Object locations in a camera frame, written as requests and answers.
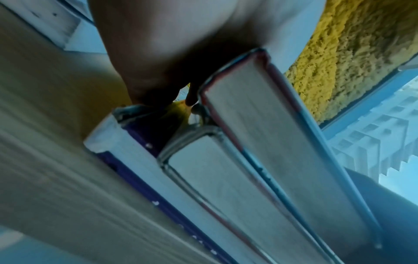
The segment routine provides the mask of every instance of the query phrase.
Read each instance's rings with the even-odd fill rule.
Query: book spine
[[[159,193],[153,190],[139,176],[130,170],[125,164],[117,159],[111,152],[105,151],[95,153],[104,163],[106,163],[113,171],[129,183],[135,190],[141,193],[147,200],[152,202],[165,215],[178,224],[191,237],[196,239],[206,249],[208,249],[223,264],[238,264],[229,254],[221,247],[213,242],[206,234],[204,234],[195,224],[180,213]]]

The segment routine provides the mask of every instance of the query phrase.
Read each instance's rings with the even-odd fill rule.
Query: hand
[[[186,103],[222,65],[265,47],[284,72],[297,59],[325,0],[89,0],[113,66],[135,104]]]

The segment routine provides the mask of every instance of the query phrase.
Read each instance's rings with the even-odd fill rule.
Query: stack of books
[[[85,145],[227,264],[343,263],[381,228],[263,49],[183,102],[115,109]]]

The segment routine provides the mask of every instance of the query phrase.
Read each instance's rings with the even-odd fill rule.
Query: wooden floor
[[[0,225],[96,263],[215,263],[84,149],[128,103],[107,56],[62,52],[0,5]]]

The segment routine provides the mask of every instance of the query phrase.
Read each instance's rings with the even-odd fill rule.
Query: yellow textured wall
[[[328,0],[285,75],[321,123],[416,53],[418,0]]]

